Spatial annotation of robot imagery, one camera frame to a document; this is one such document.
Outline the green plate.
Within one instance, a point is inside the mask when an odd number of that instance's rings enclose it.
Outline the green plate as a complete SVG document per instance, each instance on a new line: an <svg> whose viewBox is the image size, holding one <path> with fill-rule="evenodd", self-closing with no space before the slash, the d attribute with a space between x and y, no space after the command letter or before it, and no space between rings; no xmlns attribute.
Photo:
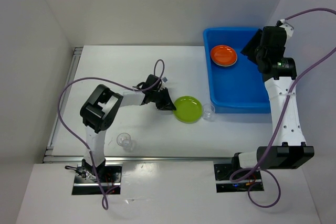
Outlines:
<svg viewBox="0 0 336 224"><path fill-rule="evenodd" d="M179 97L175 100L174 105L176 110L173 111L173 114L176 119L183 123L195 123L202 117L202 104L192 96Z"/></svg>

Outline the orange plate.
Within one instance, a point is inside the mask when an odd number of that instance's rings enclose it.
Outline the orange plate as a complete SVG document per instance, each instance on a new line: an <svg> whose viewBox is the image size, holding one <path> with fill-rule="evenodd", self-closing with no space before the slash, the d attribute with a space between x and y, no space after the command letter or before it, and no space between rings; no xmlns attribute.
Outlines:
<svg viewBox="0 0 336 224"><path fill-rule="evenodd" d="M212 61L216 61L220 64L231 64L238 59L236 51L226 45L217 45L212 48L210 56Z"/></svg>

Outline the clear cup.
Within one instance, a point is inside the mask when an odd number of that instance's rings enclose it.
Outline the clear cup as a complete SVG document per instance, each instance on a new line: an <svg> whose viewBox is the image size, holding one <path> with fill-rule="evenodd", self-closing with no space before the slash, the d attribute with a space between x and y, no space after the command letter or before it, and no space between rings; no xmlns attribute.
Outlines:
<svg viewBox="0 0 336 224"><path fill-rule="evenodd" d="M202 118L207 121L213 121L215 118L215 107L208 103L202 106Z"/></svg>
<svg viewBox="0 0 336 224"><path fill-rule="evenodd" d="M117 144L126 152L132 152L136 146L135 140L128 133L120 133L117 136Z"/></svg>

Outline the beige plate with small motifs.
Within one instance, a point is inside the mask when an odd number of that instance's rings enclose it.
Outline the beige plate with small motifs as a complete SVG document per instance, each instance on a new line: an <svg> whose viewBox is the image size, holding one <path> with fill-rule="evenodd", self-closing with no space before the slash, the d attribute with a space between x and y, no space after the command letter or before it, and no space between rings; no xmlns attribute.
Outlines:
<svg viewBox="0 0 336 224"><path fill-rule="evenodd" d="M231 64L220 64L216 61L212 61L212 63L214 63L215 65L219 66L219 67L224 67L224 68L228 68L228 67L231 67L231 66L234 66L236 64L237 61L235 62L232 62Z"/></svg>

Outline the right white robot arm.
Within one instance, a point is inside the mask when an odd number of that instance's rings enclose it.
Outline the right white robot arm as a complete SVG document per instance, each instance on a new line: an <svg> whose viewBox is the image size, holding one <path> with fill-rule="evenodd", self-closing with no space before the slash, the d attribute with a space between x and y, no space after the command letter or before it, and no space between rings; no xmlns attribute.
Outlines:
<svg viewBox="0 0 336 224"><path fill-rule="evenodd" d="M314 156L314 148L307 145L299 120L296 64L293 58L284 56L286 42L293 32L287 22L265 26L241 50L262 74L271 108L272 137L267 146L234 155L231 181L245 179L258 169L297 169Z"/></svg>

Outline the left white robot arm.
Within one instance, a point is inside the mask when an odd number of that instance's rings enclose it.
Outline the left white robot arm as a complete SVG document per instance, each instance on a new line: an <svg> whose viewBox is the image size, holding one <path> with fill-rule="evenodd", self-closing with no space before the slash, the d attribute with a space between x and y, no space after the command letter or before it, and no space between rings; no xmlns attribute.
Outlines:
<svg viewBox="0 0 336 224"><path fill-rule="evenodd" d="M80 116L86 129L86 153L82 166L93 182L99 182L105 175L104 143L107 129L112 125L121 107L155 103L158 110L175 111L169 91L163 87L162 79L150 74L145 82L139 83L122 94L113 92L107 86L98 85L80 109Z"/></svg>

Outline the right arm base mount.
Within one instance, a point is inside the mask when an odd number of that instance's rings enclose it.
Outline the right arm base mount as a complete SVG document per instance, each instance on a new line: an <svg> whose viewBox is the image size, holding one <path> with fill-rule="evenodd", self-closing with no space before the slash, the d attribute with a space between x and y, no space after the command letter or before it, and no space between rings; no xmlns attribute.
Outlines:
<svg viewBox="0 0 336 224"><path fill-rule="evenodd" d="M232 164L214 163L217 193L247 192L251 185L253 185L253 187L250 191L264 191L260 172L255 172L246 180L233 183L229 180L229 177L233 171Z"/></svg>

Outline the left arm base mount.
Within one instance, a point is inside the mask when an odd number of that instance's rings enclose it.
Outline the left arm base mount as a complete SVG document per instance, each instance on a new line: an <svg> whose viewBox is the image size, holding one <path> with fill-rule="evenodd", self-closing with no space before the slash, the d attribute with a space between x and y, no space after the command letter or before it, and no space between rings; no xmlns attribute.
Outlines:
<svg viewBox="0 0 336 224"><path fill-rule="evenodd" d="M65 166L66 170L75 172L72 195L101 195L97 179L94 174L86 171L81 165ZM108 164L99 174L101 186L109 195L119 195L121 191L121 164Z"/></svg>

